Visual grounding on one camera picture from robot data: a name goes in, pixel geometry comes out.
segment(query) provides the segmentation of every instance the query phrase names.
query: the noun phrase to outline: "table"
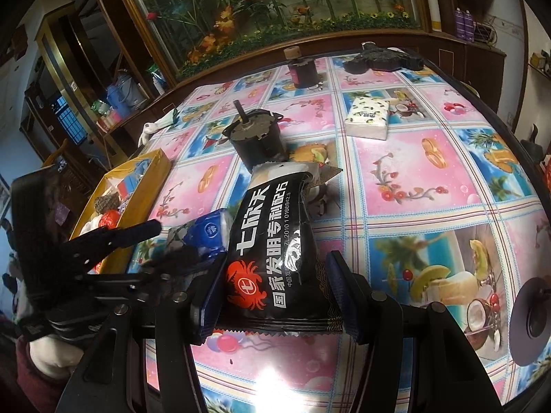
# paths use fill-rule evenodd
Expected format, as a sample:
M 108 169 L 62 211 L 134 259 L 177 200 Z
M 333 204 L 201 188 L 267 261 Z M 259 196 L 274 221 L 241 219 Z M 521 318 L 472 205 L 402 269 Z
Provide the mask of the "table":
M 309 206 L 320 255 L 340 250 L 354 272 L 402 303 L 426 302 L 430 281 L 447 277 L 449 290 L 439 296 L 463 330 L 480 328 L 484 312 L 482 329 L 468 336 L 505 403 L 551 365 L 549 344 L 525 368 L 508 347 L 516 294 L 531 277 L 549 275 L 538 265 L 551 253 L 542 205 L 502 138 L 440 76 L 428 68 L 349 75 L 348 57 L 317 59 L 315 90 L 295 89 L 282 66 L 199 87 L 178 106 L 178 123 L 148 145 L 174 163 L 150 217 L 163 232 L 137 246 L 129 271 L 162 249 L 168 228 L 221 207 L 237 211 L 250 176 L 221 132 L 236 115 L 234 99 L 245 109 L 268 108 L 284 116 L 292 159 L 344 169 L 322 204 Z M 390 101 L 386 141 L 345 135 L 342 119 L 356 96 Z M 477 258 L 484 250 L 487 268 Z M 404 348 L 410 355 L 411 343 Z M 209 408 L 235 413 L 348 409 L 366 354 L 345 335 L 227 331 L 193 353 Z M 158 388 L 153 341 L 147 369 Z M 397 411 L 407 409 L 410 377 L 404 358 Z

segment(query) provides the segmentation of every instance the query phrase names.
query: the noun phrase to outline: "person's hand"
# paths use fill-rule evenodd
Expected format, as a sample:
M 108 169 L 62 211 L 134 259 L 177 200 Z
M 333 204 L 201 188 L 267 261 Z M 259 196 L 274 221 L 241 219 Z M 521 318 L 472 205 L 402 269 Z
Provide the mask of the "person's hand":
M 52 379 L 66 379 L 73 372 L 84 352 L 54 335 L 29 343 L 29 354 L 37 370 Z

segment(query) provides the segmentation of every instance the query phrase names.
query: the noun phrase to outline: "maroon sleeve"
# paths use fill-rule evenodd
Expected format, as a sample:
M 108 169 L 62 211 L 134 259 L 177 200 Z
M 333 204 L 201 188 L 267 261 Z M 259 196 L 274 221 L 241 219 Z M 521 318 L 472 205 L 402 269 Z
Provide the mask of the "maroon sleeve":
M 29 355 L 29 343 L 17 340 L 17 383 L 40 413 L 54 413 L 67 379 L 56 380 L 42 374 Z

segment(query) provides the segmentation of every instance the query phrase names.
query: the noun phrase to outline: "black snack bag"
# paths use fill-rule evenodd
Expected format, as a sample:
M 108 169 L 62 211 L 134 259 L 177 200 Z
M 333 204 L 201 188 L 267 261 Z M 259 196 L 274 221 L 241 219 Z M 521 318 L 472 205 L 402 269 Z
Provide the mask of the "black snack bag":
M 219 325 L 268 333 L 341 332 L 297 172 L 247 190 L 230 233 Z

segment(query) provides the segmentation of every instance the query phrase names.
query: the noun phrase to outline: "purple bottle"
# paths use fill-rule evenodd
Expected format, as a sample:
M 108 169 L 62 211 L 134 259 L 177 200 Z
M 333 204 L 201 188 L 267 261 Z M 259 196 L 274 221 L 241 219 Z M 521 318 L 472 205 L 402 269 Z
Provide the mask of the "purple bottle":
M 465 13 L 465 40 L 468 42 L 475 41 L 475 19 L 469 11 Z
M 465 15 L 459 8 L 455 9 L 455 29 L 457 31 L 457 38 L 465 39 Z

